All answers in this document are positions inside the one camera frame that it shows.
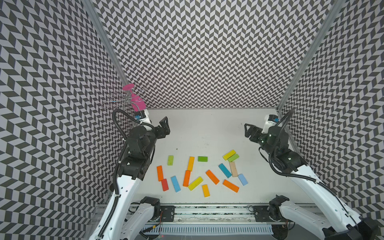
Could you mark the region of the teal block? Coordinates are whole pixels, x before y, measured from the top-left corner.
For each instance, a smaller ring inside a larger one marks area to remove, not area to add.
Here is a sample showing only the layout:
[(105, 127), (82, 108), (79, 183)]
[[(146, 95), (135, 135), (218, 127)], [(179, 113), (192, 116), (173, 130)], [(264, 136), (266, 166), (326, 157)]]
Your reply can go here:
[(232, 173), (228, 170), (228, 168), (224, 164), (219, 165), (219, 169), (223, 172), (227, 179), (232, 176)]

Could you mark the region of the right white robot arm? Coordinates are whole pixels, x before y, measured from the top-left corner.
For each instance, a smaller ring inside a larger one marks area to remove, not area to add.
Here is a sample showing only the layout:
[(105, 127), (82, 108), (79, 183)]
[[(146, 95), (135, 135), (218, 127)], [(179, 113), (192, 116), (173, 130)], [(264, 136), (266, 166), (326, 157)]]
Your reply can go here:
[(267, 153), (264, 159), (272, 171), (295, 182), (313, 200), (323, 216), (320, 217), (280, 195), (269, 202), (269, 219), (274, 222), (292, 221), (320, 240), (375, 239), (379, 231), (378, 221), (369, 217), (363, 218), (345, 204), (320, 180), (308, 162), (289, 148), (289, 135), (285, 127), (294, 112), (291, 109), (281, 119), (276, 115), (266, 116), (263, 128), (245, 124), (245, 137), (259, 144), (259, 151)]

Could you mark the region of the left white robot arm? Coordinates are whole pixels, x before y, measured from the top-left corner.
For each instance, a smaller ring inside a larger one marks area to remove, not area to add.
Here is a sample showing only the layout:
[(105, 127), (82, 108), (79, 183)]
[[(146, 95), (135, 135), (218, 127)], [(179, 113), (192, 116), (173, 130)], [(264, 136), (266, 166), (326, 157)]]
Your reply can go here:
[(157, 140), (171, 132), (169, 120), (164, 117), (155, 127), (147, 110), (131, 116), (121, 109), (112, 112), (112, 120), (125, 142), (113, 172), (112, 196), (89, 239), (134, 240), (137, 235), (149, 239), (143, 229), (148, 222), (161, 219), (160, 200), (145, 197), (130, 218), (127, 214), (153, 161)]

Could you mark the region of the dark green block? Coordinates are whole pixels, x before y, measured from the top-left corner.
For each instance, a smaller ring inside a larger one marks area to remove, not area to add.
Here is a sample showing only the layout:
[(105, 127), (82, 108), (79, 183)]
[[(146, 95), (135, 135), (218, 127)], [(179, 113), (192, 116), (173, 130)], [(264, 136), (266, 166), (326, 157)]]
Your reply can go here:
[(208, 157), (206, 157), (206, 156), (198, 156), (198, 161), (206, 163), (206, 162), (208, 162)]

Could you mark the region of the yellow block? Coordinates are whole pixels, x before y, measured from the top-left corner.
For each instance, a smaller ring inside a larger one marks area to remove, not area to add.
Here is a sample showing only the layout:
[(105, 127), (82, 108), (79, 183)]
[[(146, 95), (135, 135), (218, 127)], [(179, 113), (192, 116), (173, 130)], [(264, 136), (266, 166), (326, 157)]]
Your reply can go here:
[(236, 154), (236, 151), (235, 150), (231, 150), (228, 153), (226, 153), (225, 155), (223, 155), (223, 159), (225, 161), (227, 161), (230, 157), (232, 157), (235, 154)]

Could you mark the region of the natural wood block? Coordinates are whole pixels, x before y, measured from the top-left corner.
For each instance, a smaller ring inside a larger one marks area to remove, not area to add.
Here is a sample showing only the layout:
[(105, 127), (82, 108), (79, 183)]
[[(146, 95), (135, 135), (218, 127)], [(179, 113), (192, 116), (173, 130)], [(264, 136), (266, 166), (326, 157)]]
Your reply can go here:
[(237, 171), (237, 168), (236, 168), (236, 163), (233, 161), (233, 162), (230, 162), (230, 169), (231, 169), (231, 173), (232, 173), (232, 176), (235, 178), (235, 177), (238, 177), (238, 171)]

